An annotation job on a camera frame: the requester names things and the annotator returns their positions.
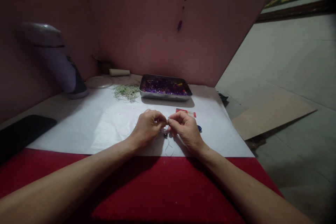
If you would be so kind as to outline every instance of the spool of thread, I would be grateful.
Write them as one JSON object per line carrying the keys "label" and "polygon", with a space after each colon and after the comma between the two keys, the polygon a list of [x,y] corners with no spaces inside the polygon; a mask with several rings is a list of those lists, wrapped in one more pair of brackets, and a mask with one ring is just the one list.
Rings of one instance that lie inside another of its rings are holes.
{"label": "spool of thread", "polygon": [[111,76],[123,76],[123,75],[130,75],[129,70],[121,70],[121,69],[110,69]]}

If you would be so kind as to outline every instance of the white paper sheet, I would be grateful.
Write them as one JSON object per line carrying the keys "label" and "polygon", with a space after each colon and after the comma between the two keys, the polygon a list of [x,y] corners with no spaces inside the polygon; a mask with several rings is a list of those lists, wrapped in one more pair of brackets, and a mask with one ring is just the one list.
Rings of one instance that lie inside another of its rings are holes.
{"label": "white paper sheet", "polygon": [[[116,86],[140,81],[141,76],[132,75],[129,80],[111,79]],[[176,108],[180,108],[196,112],[196,121],[202,127],[203,140],[221,155],[254,157],[233,127],[214,88],[190,85],[193,96],[187,102],[138,97],[135,103],[117,101],[111,88],[113,86],[109,89],[89,89],[90,94],[78,100],[69,100],[64,93],[56,95],[1,124],[0,128],[30,114],[54,118],[58,124],[28,148],[95,154],[128,137],[139,115],[146,109],[156,109],[168,117],[175,113]],[[169,136],[165,139],[161,134],[139,155],[191,156],[178,138]]]}

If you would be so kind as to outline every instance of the red table cover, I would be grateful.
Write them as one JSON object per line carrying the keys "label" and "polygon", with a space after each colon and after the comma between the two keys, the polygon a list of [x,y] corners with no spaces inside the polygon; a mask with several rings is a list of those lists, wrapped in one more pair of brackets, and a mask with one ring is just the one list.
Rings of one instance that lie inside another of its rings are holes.
{"label": "red table cover", "polygon": [[[24,149],[0,166],[0,198],[86,155]],[[230,162],[281,195],[255,158]],[[77,209],[69,223],[245,223],[205,167],[189,157],[136,156]]]}

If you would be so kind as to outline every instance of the hand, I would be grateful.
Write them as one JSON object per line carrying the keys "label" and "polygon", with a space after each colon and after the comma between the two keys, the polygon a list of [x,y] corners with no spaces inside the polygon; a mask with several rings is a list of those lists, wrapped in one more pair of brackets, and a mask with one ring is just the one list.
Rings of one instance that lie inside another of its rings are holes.
{"label": "hand", "polygon": [[149,144],[161,128],[167,125],[167,119],[161,112],[147,109],[139,116],[136,126],[129,136],[136,148],[143,148]]}
{"label": "hand", "polygon": [[201,151],[209,148],[203,141],[195,118],[183,111],[168,117],[168,132],[178,133],[191,154],[197,156]]}

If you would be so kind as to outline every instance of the metal tray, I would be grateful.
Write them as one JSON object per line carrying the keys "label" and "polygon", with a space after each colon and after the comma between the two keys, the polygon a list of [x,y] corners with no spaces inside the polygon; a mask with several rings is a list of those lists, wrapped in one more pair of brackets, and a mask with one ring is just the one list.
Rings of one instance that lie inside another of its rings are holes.
{"label": "metal tray", "polygon": [[[169,79],[173,80],[176,83],[182,83],[185,91],[188,93],[186,96],[182,95],[175,95],[175,94],[158,94],[158,93],[150,93],[150,92],[144,92],[142,91],[144,84],[147,80],[155,79],[155,78],[161,78],[161,79]],[[193,95],[188,84],[184,79],[181,78],[174,78],[174,77],[168,77],[168,76],[161,76],[161,75],[143,75],[141,79],[141,83],[139,86],[140,95],[142,98],[148,98],[148,99],[159,99],[159,100],[173,100],[173,101],[179,101],[179,102],[186,102],[190,99],[190,97]]]}

